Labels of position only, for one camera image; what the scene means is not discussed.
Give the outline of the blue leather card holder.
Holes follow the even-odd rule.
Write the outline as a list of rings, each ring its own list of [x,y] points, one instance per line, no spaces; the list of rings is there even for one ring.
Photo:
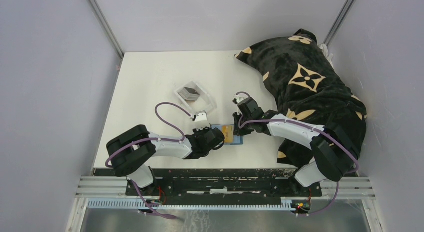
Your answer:
[[[211,127],[213,129],[217,128],[221,131],[222,125],[230,125],[230,124],[212,124]],[[236,136],[236,135],[234,135],[233,143],[224,143],[225,146],[235,146],[235,145],[242,145],[242,144],[243,144],[243,137],[242,136]]]

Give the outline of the clear plastic tray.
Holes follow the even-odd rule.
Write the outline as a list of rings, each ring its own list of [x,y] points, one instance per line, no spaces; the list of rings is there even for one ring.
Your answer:
[[[183,87],[193,88],[195,89],[199,94],[200,97],[197,101],[185,101],[181,98],[179,95],[179,92]],[[196,114],[200,111],[206,111],[207,113],[211,113],[213,110],[217,108],[215,99],[210,95],[210,93],[199,83],[196,81],[190,81],[177,89],[173,92],[177,99],[179,100],[180,104],[185,107],[191,114]]]

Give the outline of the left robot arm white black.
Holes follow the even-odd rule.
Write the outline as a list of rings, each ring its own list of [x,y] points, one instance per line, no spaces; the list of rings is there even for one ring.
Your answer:
[[[106,144],[109,157],[105,166],[113,169],[116,177],[126,177],[134,182],[143,194],[149,196],[158,187],[153,170],[146,165],[150,158],[197,160],[220,149],[224,143],[225,136],[218,128],[195,129],[193,134],[178,138],[151,133],[140,124]]]

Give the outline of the black blanket with beige flowers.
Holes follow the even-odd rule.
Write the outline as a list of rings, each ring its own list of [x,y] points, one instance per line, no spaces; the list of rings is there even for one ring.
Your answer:
[[[361,151],[366,106],[336,74],[312,32],[255,43],[235,58],[260,73],[279,113],[313,125],[337,124]]]

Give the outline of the gold VIP card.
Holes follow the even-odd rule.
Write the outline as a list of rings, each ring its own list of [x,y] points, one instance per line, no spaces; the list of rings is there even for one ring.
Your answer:
[[[221,131],[224,135],[224,142],[232,144],[234,142],[234,125],[222,125]]]

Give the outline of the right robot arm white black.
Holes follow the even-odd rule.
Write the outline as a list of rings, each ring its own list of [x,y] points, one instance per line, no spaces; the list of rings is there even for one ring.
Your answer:
[[[302,196],[317,182],[339,182],[346,174],[359,168],[358,149],[337,124],[315,125],[298,121],[273,110],[264,112],[257,102],[243,92],[233,99],[237,111],[233,114],[238,136],[252,132],[280,137],[311,151],[313,160],[302,166],[289,181],[289,191]]]

